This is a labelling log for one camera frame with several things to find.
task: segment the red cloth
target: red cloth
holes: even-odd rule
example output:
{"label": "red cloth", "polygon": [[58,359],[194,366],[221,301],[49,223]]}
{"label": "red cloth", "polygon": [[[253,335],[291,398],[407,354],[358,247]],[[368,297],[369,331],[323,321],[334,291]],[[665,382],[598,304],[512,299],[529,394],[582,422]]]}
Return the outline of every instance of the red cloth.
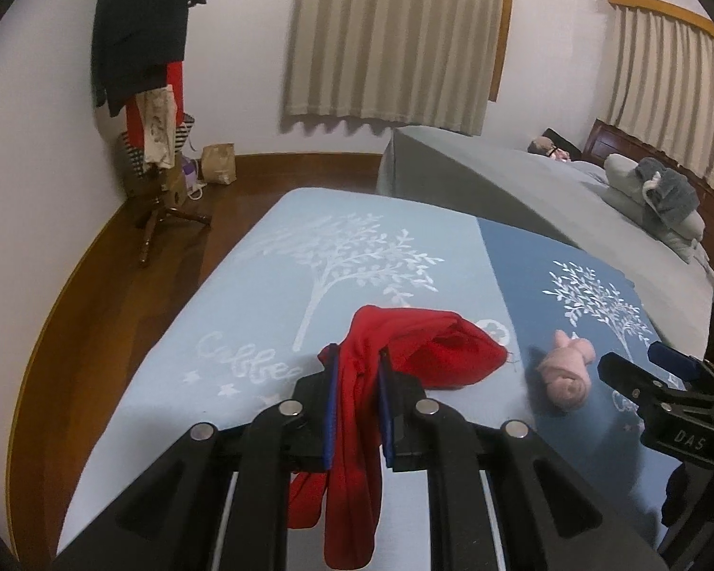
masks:
{"label": "red cloth", "polygon": [[[185,110],[183,108],[183,63],[171,62],[167,64],[167,85],[172,86],[174,102],[177,104],[177,126],[183,124],[185,120]],[[140,119],[140,110],[135,97],[125,103],[127,114],[127,140],[133,148],[143,148],[143,121]]]}
{"label": "red cloth", "polygon": [[[502,366],[508,352],[476,325],[448,311],[364,306],[339,349],[337,434],[328,474],[302,473],[291,484],[288,526],[311,528],[325,508],[325,561],[359,569],[373,555],[381,511],[381,464],[375,403],[378,352],[388,347],[395,371],[424,387],[474,384]],[[324,350],[320,360],[327,360]]]}

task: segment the brown paper bag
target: brown paper bag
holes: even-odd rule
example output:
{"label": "brown paper bag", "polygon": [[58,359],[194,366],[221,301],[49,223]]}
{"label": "brown paper bag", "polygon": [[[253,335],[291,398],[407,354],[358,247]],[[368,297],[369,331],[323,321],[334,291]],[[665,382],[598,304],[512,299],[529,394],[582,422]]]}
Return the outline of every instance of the brown paper bag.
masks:
{"label": "brown paper bag", "polygon": [[230,184],[235,180],[234,144],[206,146],[201,154],[201,177],[204,182]]}
{"label": "brown paper bag", "polygon": [[182,206],[188,197],[188,188],[185,183],[181,155],[177,154],[174,167],[167,169],[162,177],[164,180],[161,186],[161,190],[163,191],[161,199],[164,204],[171,207]]}

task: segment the black jacket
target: black jacket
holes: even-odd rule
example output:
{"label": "black jacket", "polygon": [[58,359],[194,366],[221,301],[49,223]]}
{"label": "black jacket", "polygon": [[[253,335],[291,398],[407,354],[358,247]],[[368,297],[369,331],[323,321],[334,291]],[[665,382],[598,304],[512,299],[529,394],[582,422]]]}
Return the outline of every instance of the black jacket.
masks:
{"label": "black jacket", "polygon": [[98,0],[92,75],[96,106],[115,116],[138,92],[164,87],[170,62],[185,59],[188,0]]}

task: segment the blue bedsheet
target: blue bedsheet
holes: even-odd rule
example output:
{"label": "blue bedsheet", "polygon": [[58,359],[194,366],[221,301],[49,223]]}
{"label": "blue bedsheet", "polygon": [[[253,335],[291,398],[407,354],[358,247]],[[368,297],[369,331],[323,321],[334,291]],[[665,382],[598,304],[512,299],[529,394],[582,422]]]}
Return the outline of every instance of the blue bedsheet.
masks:
{"label": "blue bedsheet", "polygon": [[[592,302],[582,300],[587,291]],[[650,543],[661,538],[677,463],[640,445],[634,406],[593,367],[587,405],[562,415],[534,376],[560,328],[668,379],[645,357],[657,336],[621,273],[570,246],[442,208],[299,189],[227,256],[145,358],[84,468],[59,550],[193,423],[246,423],[290,396],[296,379],[319,370],[317,352],[343,339],[368,304],[453,310],[488,331],[508,362],[474,386],[432,395],[485,425],[531,423]],[[425,475],[385,473],[370,567],[428,568],[427,534]],[[288,568],[324,569],[321,543],[321,527],[291,532]]]}

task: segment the curtain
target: curtain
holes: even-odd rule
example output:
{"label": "curtain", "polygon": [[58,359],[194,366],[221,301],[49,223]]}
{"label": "curtain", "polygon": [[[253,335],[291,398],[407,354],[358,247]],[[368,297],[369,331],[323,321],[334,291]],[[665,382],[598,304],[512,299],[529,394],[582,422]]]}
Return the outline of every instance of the curtain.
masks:
{"label": "curtain", "polygon": [[480,135],[503,0],[299,0],[285,110]]}
{"label": "curtain", "polygon": [[663,150],[714,189],[714,37],[658,12],[615,9],[609,124]]}

